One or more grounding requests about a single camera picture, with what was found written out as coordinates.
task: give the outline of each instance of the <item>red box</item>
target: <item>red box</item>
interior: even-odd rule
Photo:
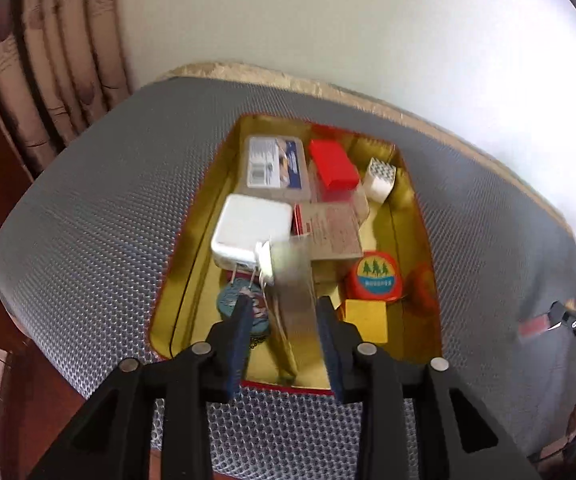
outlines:
[[[359,185],[359,172],[335,140],[314,139],[308,147],[312,161],[317,166],[321,182],[322,201],[326,195],[353,191]]]

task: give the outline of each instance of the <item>tree logo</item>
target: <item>tree logo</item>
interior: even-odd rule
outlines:
[[[364,257],[357,266],[357,278],[363,288],[371,294],[388,294],[396,283],[395,269],[382,256]]]

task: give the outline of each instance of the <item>gray mesh cushion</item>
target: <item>gray mesh cushion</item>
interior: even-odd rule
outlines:
[[[122,358],[155,359],[146,328],[175,236],[220,140],[250,112],[398,144],[433,251],[445,357],[524,451],[560,436],[576,400],[576,342],[554,330],[522,346],[515,334],[517,320],[576,299],[576,246],[564,228],[419,132],[303,94],[199,78],[147,86],[91,126],[1,228],[0,297],[72,386],[89,396]],[[329,397],[244,388],[210,409],[215,469],[350,479],[359,414]],[[414,456],[413,439],[409,448]]]

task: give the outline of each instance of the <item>patterned curtain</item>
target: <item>patterned curtain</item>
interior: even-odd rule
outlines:
[[[0,0],[0,125],[31,177],[128,95],[115,0]]]

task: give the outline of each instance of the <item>metal screw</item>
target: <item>metal screw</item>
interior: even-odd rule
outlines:
[[[375,355],[377,353],[377,347],[372,343],[359,343],[357,345],[357,352],[361,355]]]
[[[433,370],[437,370],[438,372],[444,372],[450,367],[450,363],[443,357],[433,358],[430,361],[430,365],[433,367]]]
[[[119,363],[119,369],[122,372],[133,372],[138,368],[138,361],[135,358],[128,357]]]
[[[210,350],[212,350],[212,346],[210,346],[210,343],[206,343],[205,341],[200,341],[193,345],[193,353],[197,355],[206,355]]]

